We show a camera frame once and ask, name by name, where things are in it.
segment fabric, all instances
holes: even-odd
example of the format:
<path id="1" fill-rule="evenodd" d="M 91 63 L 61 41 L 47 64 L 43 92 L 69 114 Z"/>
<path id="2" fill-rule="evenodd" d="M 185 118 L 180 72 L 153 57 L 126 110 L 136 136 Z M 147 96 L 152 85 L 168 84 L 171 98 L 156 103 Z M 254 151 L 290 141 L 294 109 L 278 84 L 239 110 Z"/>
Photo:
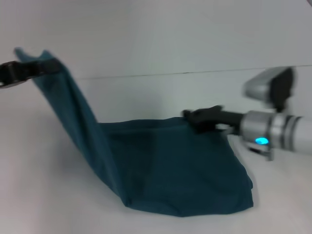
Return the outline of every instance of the fabric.
<path id="1" fill-rule="evenodd" d="M 20 49 L 16 55 L 22 62 L 54 58 L 46 51 L 38 58 Z M 253 206 L 253 184 L 220 132 L 197 135 L 179 117 L 97 123 L 64 65 L 34 82 L 95 174 L 125 206 L 175 216 Z"/>

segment white wall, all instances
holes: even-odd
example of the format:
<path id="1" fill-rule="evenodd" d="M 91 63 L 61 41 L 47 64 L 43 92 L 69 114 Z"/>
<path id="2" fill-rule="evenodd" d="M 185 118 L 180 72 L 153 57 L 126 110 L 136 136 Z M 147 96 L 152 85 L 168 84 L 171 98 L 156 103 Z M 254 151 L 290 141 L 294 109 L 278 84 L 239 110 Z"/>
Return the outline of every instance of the white wall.
<path id="1" fill-rule="evenodd" d="M 312 64 L 306 0 L 0 0 L 0 63 L 50 49 L 76 78 Z"/>

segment blue led light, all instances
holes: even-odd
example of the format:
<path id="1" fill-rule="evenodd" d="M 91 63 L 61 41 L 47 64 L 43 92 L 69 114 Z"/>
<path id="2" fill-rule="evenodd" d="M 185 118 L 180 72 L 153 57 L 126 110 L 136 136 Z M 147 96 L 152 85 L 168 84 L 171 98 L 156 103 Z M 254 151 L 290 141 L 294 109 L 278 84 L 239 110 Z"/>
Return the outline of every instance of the blue led light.
<path id="1" fill-rule="evenodd" d="M 260 138 L 257 138 L 255 142 L 259 145 L 266 145 L 269 143 L 269 140 L 266 139 L 265 137 L 260 137 Z"/>

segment white table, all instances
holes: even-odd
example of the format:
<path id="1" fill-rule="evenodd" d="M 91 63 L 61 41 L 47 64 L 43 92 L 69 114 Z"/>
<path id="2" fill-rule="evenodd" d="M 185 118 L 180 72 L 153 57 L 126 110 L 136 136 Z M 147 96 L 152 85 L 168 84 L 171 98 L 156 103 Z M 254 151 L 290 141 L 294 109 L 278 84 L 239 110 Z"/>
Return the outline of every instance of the white table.
<path id="1" fill-rule="evenodd" d="M 295 104 L 309 96 L 311 70 L 299 70 Z M 238 112 L 259 109 L 240 93 L 243 82 L 258 72 L 107 78 L 79 85 L 98 119 L 112 122 L 167 118 L 214 104 Z M 276 150 L 275 160 L 267 162 L 232 137 L 254 184 L 254 207 L 232 215 L 176 218 L 124 207 L 93 174 L 31 82 L 1 90 L 0 109 L 0 233 L 311 233 L 312 156 Z M 300 105 L 295 111 L 309 114 Z"/>

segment metal cylinder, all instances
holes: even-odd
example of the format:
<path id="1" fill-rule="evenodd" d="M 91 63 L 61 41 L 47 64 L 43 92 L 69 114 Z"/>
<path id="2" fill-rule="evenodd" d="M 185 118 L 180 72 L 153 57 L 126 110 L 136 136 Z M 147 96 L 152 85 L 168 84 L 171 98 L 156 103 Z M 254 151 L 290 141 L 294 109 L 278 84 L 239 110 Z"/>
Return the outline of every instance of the metal cylinder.
<path id="1" fill-rule="evenodd" d="M 249 111 L 243 117 L 240 134 L 247 142 L 255 143 L 261 137 L 269 138 L 269 127 L 273 113 Z"/>
<path id="2" fill-rule="evenodd" d="M 284 131 L 287 115 L 275 114 L 272 116 L 271 125 L 269 126 L 270 144 L 275 148 L 284 147 Z"/>
<path id="3" fill-rule="evenodd" d="M 293 151 L 312 155 L 312 121 L 298 118 L 293 129 Z"/>

